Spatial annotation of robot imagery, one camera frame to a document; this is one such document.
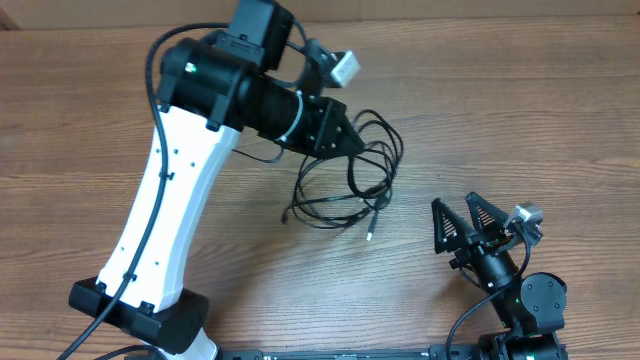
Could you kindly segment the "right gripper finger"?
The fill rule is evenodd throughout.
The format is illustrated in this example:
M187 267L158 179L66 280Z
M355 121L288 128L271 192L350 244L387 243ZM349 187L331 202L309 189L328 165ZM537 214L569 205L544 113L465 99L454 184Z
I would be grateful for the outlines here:
M469 246L472 226L452 211L440 198L431 203L434 223L434 250L437 254Z
M505 240L505 221L508 215L475 192L466 195L471 215L472 240Z

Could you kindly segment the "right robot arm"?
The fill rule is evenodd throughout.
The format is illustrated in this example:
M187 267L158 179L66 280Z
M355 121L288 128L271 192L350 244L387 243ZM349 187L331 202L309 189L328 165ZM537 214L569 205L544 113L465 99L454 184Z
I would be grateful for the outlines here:
M566 346L557 337L565 326L567 285L552 273L525 273L532 249L543 237L543 210L528 202L506 213L475 192L467 194L465 201L470 221L441 199L432 201L434 250L452 253L451 268L486 296L456 320L444 344L429 347L428 357L567 359ZM455 346L458 328L486 304L493 306L504 330L481 335L475 344Z

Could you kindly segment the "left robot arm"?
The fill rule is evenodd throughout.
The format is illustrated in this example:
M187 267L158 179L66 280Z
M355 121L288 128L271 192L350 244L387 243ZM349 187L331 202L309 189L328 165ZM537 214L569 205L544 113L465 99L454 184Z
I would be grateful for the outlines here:
M188 290L189 249L215 179L241 132L320 160L354 157L363 141L345 105L324 88L343 88L359 71L350 50L305 39L299 79L272 77L298 20L275 1L242 1L228 23L205 36L183 25L161 35L145 61L154 119L150 153L126 225L99 274L76 282L72 308L94 325L134 337L129 359L214 359L208 301Z

